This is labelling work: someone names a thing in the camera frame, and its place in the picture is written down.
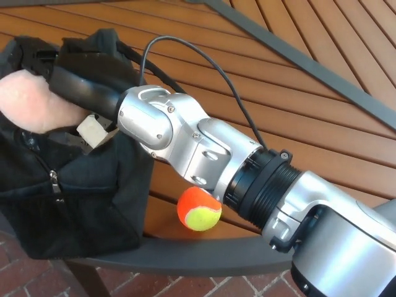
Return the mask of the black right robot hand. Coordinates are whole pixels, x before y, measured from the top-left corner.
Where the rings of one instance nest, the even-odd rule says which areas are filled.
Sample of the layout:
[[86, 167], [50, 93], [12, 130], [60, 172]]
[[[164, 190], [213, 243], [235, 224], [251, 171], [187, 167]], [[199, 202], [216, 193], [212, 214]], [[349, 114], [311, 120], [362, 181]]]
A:
[[113, 136], [93, 121], [97, 113], [116, 121], [118, 97], [137, 85], [137, 72], [115, 43], [101, 49], [93, 37], [66, 38], [60, 49], [18, 37], [1, 53], [1, 145], [19, 131], [44, 135], [75, 127], [95, 149]]

